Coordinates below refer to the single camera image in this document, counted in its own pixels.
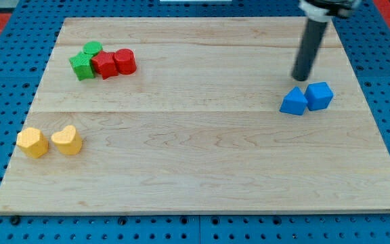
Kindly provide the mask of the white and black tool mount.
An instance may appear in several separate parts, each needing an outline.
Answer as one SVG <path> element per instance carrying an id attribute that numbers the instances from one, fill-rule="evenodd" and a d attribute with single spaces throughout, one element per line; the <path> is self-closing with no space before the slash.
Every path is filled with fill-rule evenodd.
<path id="1" fill-rule="evenodd" d="M 298 7 L 316 22 L 329 22 L 333 17 L 347 19 L 360 6 L 362 0 L 299 0 Z"/>

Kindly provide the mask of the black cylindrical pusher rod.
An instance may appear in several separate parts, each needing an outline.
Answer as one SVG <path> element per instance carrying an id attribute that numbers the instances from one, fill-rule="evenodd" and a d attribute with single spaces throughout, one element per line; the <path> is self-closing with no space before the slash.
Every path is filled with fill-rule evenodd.
<path id="1" fill-rule="evenodd" d="M 327 22 L 307 19 L 291 72 L 293 79 L 297 81 L 306 81 L 308 79 L 327 26 Z"/>

